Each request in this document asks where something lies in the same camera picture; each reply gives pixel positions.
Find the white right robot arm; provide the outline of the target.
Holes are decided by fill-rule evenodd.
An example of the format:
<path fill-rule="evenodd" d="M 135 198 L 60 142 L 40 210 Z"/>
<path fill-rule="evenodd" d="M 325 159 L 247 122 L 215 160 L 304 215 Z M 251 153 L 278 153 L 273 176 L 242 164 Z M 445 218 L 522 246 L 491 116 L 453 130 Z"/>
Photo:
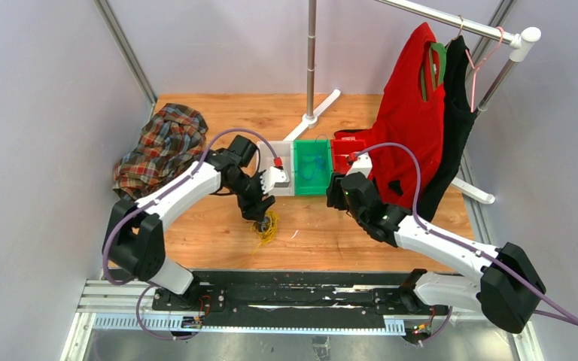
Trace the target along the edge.
<path fill-rule="evenodd" d="M 483 244 L 417 221 L 412 211 L 382 201 L 360 173 L 332 173 L 327 207 L 346 212 L 373 240 L 423 254 L 454 275 L 415 270 L 402 285 L 400 304 L 417 314 L 428 305 L 481 312 L 498 328 L 519 334 L 536 313 L 546 287 L 518 245 Z"/>

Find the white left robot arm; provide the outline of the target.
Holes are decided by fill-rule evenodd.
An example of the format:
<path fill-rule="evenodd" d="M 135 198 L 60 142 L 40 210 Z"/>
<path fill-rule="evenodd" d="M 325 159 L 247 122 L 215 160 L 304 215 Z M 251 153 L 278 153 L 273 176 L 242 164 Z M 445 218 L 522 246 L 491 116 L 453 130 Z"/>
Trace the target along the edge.
<path fill-rule="evenodd" d="M 271 231 L 268 210 L 275 198 L 270 192 L 284 183 L 287 175 L 268 141 L 264 144 L 273 156 L 272 166 L 246 174 L 243 169 L 257 146 L 243 133 L 244 129 L 237 129 L 228 148 L 205 149 L 188 170 L 155 193 L 135 201 L 121 199 L 114 205 L 102 246 L 103 271 L 111 284 L 123 283 L 110 274 L 109 265 L 114 263 L 132 279 L 170 291 L 181 310 L 193 310 L 200 301 L 201 292 L 194 286 L 197 279 L 188 268 L 167 257 L 164 234 L 191 206 L 222 189 L 236 196 L 242 217 L 253 222 L 256 232 Z"/>

